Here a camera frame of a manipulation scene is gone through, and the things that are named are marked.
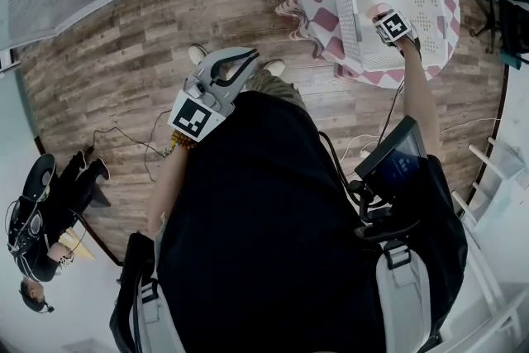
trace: khaki pants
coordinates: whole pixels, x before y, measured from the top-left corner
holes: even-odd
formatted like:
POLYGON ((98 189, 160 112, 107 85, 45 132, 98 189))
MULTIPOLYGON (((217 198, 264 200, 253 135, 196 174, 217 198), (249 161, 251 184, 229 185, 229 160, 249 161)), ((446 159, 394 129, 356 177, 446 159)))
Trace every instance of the khaki pants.
POLYGON ((246 83, 246 89, 269 94, 276 98, 282 98, 287 102, 299 106, 305 112, 307 111, 301 94, 294 88, 294 84, 285 83, 280 77, 274 77, 267 69, 257 71, 246 83))

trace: buckle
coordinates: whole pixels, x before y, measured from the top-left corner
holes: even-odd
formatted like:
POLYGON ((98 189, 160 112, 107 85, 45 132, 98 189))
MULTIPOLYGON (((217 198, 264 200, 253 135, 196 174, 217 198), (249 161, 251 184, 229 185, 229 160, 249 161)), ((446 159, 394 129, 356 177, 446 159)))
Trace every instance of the buckle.
POLYGON ((410 253, 410 248, 400 240, 391 240, 386 243, 384 246, 384 255, 388 260, 388 269, 395 270, 401 266, 407 265, 412 262, 412 254, 410 253), (399 255, 404 257, 395 258, 396 261, 393 261, 393 255, 399 255))
POLYGON ((158 279, 151 278, 149 282, 150 282, 150 287, 148 289, 145 289, 148 284, 142 287, 141 289, 142 293, 148 293, 150 291, 150 294, 148 296, 142 298, 141 302, 143 304, 152 302, 153 300, 156 300, 157 298, 160 297, 158 295, 158 279))

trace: person sitting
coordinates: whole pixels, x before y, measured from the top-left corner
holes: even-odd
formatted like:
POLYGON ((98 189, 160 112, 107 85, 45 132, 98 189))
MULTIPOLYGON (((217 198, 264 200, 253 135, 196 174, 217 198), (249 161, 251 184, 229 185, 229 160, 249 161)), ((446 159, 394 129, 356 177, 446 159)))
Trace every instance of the person sitting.
POLYGON ((15 259, 24 274, 20 287, 22 300, 35 312, 40 312, 46 305, 41 283, 50 282, 60 266, 66 266, 74 259, 73 251, 63 246, 59 239, 92 201, 93 187, 99 175, 105 180, 110 178, 104 161, 97 158, 87 168, 84 153, 80 150, 40 206, 42 229, 39 239, 30 250, 15 259))

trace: wooden floor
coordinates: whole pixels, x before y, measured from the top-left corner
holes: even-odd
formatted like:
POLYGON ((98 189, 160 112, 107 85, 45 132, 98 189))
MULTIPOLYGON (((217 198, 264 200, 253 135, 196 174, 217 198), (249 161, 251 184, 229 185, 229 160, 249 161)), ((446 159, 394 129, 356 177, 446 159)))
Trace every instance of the wooden floor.
MULTIPOLYGON (((284 78, 295 83, 318 128, 333 140, 338 155, 353 136, 378 135, 394 90, 338 80, 332 66, 311 57, 308 41, 290 41, 297 22, 274 13, 283 0, 119 0, 104 7, 53 40, 21 51, 26 90, 47 151, 60 169, 78 149, 92 144, 94 130, 119 126, 147 141, 156 118, 172 107, 184 78, 193 70, 187 48, 201 43, 209 50, 244 45, 259 49, 263 61, 282 58, 284 78)), ((483 18, 469 0, 461 0, 460 43, 454 57, 432 82, 441 128, 472 119, 496 117, 503 67, 484 44, 469 37, 469 25, 483 18)), ((402 99, 392 126, 402 118, 402 99)), ((160 118, 152 145, 169 146, 167 116, 160 118)), ((471 142, 486 146, 493 122, 479 122, 442 135, 441 161, 450 188, 465 197, 479 171, 471 142)), ((352 144, 345 172, 360 162, 352 144)), ((153 184, 144 167, 145 147, 117 131, 98 135, 95 155, 102 156, 112 178, 101 187, 112 207, 91 209, 86 218, 118 258, 131 232, 145 230, 145 209, 153 184)), ((160 157, 148 153, 156 179, 160 157)))

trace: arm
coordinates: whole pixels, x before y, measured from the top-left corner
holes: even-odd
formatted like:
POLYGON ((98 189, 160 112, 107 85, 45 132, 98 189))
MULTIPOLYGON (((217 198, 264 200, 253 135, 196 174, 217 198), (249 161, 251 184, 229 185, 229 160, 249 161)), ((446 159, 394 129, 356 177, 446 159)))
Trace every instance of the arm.
POLYGON ((421 56, 413 43, 404 37, 399 47, 405 59, 404 115, 417 121, 427 154, 439 157, 439 116, 436 101, 428 87, 421 56))
POLYGON ((63 257, 69 258, 71 253, 72 251, 68 247, 57 242, 54 243, 48 250, 48 257, 54 262, 60 262, 63 257))
POLYGON ((189 150, 179 148, 165 158, 164 166, 150 194, 147 207, 149 237, 154 238, 162 226, 162 215, 168 218, 183 185, 189 150))

